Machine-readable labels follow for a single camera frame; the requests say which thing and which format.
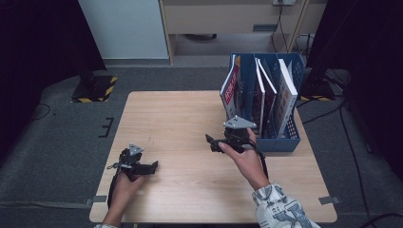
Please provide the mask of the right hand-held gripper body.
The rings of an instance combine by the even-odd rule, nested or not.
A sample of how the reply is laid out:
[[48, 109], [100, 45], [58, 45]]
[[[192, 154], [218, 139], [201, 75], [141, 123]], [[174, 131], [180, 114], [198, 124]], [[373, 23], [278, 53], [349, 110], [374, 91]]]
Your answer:
[[246, 149], [256, 148], [256, 144], [249, 138], [248, 128], [256, 128], [255, 123], [251, 123], [242, 117], [235, 116], [223, 123], [224, 142], [231, 146], [238, 153], [243, 153]]

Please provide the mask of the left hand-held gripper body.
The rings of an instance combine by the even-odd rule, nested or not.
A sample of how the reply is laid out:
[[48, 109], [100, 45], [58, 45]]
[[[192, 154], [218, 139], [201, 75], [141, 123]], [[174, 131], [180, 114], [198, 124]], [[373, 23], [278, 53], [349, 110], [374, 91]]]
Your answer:
[[119, 166], [120, 170], [124, 172], [131, 181], [134, 181], [137, 175], [141, 175], [140, 159], [144, 149], [130, 143], [120, 155]]

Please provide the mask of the purple magazine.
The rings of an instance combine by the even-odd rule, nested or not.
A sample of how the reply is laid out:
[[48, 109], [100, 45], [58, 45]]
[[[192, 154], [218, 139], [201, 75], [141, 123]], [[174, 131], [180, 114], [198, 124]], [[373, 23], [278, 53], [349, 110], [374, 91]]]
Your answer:
[[265, 90], [264, 95], [264, 110], [262, 119], [261, 137], [266, 134], [266, 129], [270, 123], [275, 100], [277, 97], [277, 90], [272, 82], [271, 70], [264, 59], [258, 59], [259, 72]]
[[257, 125], [257, 135], [260, 138], [261, 130], [262, 130], [262, 120], [263, 120], [263, 114], [264, 114], [265, 88], [264, 88], [263, 81], [261, 78], [258, 58], [255, 59], [255, 67], [256, 67], [256, 81], [255, 81], [252, 114], [253, 114], [254, 122]]

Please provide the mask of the blue file rack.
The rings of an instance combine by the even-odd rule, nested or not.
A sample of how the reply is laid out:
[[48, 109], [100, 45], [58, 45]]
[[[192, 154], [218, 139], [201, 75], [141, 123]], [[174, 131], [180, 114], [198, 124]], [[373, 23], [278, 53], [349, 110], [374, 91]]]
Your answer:
[[[291, 74], [295, 88], [297, 89], [297, 99], [304, 77], [305, 65], [297, 53], [233, 53], [240, 56], [240, 90], [241, 90], [241, 114], [239, 117], [251, 122], [253, 118], [253, 99], [256, 81], [255, 59], [264, 59], [272, 73], [272, 82], [278, 92], [278, 79], [280, 75], [279, 59], [283, 59]], [[297, 147], [300, 137], [294, 121], [295, 105], [281, 138], [276, 137], [275, 130], [275, 100], [270, 123], [267, 126], [265, 136], [258, 137], [257, 128], [253, 128], [257, 135], [258, 147], [264, 152], [292, 152]]]

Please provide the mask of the red magazine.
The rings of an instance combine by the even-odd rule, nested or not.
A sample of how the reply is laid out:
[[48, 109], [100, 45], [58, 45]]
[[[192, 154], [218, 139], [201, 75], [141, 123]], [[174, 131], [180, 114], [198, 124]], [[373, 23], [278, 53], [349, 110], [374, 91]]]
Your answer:
[[231, 55], [229, 72], [221, 86], [220, 96], [227, 120], [241, 114], [240, 56], [238, 54]]

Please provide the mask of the white magazine with grey spine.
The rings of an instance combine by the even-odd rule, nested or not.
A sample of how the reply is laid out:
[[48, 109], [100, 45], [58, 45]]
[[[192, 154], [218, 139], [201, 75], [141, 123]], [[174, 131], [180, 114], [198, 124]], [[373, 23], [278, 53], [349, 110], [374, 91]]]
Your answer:
[[276, 137], [281, 138], [297, 100], [297, 89], [295, 88], [291, 74], [284, 60], [279, 59], [278, 63], [280, 75], [278, 79], [278, 97], [274, 120]]

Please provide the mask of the person's right hand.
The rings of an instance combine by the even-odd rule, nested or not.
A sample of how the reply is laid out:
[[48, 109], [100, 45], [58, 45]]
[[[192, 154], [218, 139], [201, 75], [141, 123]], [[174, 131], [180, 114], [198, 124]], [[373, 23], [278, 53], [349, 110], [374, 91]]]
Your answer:
[[243, 153], [238, 153], [224, 142], [220, 142], [219, 147], [234, 161], [240, 173], [255, 191], [270, 184], [269, 179], [264, 174], [255, 149], [246, 149]]

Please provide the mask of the person's left hand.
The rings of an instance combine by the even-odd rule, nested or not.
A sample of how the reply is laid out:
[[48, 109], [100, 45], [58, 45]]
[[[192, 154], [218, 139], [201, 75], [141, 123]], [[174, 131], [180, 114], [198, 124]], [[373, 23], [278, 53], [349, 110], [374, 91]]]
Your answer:
[[147, 176], [136, 176], [134, 181], [121, 173], [115, 183], [115, 188], [112, 193], [110, 209], [125, 209], [126, 206], [134, 199], [137, 191], [147, 180]]

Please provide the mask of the black floor tape mark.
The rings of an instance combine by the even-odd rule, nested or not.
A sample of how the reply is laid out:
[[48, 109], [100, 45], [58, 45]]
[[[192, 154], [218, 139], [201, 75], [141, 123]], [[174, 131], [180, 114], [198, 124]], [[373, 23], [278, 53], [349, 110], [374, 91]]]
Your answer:
[[108, 137], [108, 135], [110, 133], [110, 130], [111, 130], [111, 127], [112, 127], [112, 125], [114, 123], [114, 118], [113, 117], [107, 117], [106, 121], [108, 121], [108, 123], [102, 125], [102, 128], [105, 130], [105, 132], [104, 132], [103, 135], [99, 135], [98, 136], [99, 138], [107, 138]]

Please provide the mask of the black yellow striped stand base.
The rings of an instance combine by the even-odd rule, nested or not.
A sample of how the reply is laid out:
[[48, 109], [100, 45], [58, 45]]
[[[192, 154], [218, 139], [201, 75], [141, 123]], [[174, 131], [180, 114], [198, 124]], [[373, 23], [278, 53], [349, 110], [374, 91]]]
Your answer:
[[86, 85], [83, 81], [75, 88], [71, 101], [74, 103], [105, 102], [117, 82], [116, 76], [94, 76], [94, 83]]
[[331, 101], [335, 98], [326, 74], [324, 72], [316, 73], [309, 67], [305, 69], [299, 95], [302, 101]]

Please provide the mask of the light wooden cabinet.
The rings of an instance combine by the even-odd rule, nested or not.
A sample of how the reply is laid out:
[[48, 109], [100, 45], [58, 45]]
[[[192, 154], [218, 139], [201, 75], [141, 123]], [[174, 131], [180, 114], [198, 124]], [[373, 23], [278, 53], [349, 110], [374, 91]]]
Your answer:
[[[273, 6], [273, 0], [160, 0], [169, 61], [177, 59], [181, 35], [261, 35], [268, 49], [290, 51], [302, 35], [314, 34], [328, 0], [297, 0]], [[274, 32], [254, 32], [255, 24], [276, 24]]]

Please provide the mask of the white cabinet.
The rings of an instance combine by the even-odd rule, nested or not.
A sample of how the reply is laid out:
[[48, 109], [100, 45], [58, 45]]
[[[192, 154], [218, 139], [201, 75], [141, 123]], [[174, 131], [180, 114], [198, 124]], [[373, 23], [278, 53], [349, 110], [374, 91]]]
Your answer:
[[79, 0], [104, 59], [167, 59], [159, 0]]

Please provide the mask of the black curtain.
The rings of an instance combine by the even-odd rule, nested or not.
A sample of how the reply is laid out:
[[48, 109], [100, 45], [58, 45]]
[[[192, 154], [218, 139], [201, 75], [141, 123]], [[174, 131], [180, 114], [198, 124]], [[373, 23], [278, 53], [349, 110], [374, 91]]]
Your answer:
[[47, 86], [105, 68], [78, 0], [0, 0], [0, 166]]
[[403, 176], [403, 0], [328, 0], [307, 67], [311, 88], [330, 68], [351, 74], [346, 92], [372, 150]]

